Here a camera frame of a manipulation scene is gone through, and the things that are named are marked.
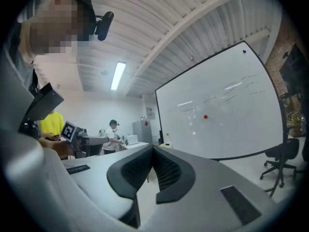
ceiling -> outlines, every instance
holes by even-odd
[[[50,0],[35,0],[35,10]],[[92,0],[95,13],[114,12],[105,41],[75,43],[37,56],[39,82],[80,91],[140,97],[187,68],[242,40],[266,62],[277,38],[276,0]],[[111,91],[118,61],[126,62]]]

floor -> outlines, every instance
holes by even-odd
[[[301,152],[304,146],[305,138],[299,138],[299,152],[295,159],[288,160],[287,164],[297,166],[298,170],[304,169],[306,167],[306,163],[304,162]],[[268,158],[265,154],[260,154],[248,158],[235,159],[235,160],[226,160],[221,163],[230,167],[237,173],[246,177],[261,189],[268,189],[273,187],[275,180],[277,178],[278,171],[273,171],[266,174],[263,180],[260,180],[261,173],[271,166],[264,166],[264,162],[266,160],[273,160]],[[284,187],[277,187],[272,199],[278,203],[289,195],[293,193],[293,191],[297,188],[298,183],[301,181],[301,174],[299,174],[296,180],[293,180],[293,170],[292,169],[284,169]],[[147,218],[152,213],[155,208],[155,195],[159,192],[158,179],[156,178],[156,174],[153,169],[151,169],[149,173],[149,183],[145,181],[140,190],[137,193],[139,210],[140,210],[140,221],[141,224],[145,223]]]

black hair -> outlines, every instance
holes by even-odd
[[[110,125],[117,125],[117,121],[114,120],[114,119],[112,119],[112,120],[110,121]]]
[[[89,41],[96,29],[96,14],[93,10],[91,0],[75,0],[77,5],[83,7],[83,34],[77,36],[77,41]]]

yellow shirt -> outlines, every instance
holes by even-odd
[[[53,133],[54,135],[60,134],[63,126],[63,117],[56,111],[47,115],[44,120],[40,120],[40,129],[43,133]]]

black cap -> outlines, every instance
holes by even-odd
[[[114,119],[112,119],[112,120],[110,121],[110,125],[117,125],[117,121],[114,120]]]
[[[89,12],[89,35],[93,35],[96,29],[96,14],[93,10],[93,6],[91,0],[76,0],[79,4],[81,4],[88,12]],[[84,41],[89,40],[89,35],[84,35]]]

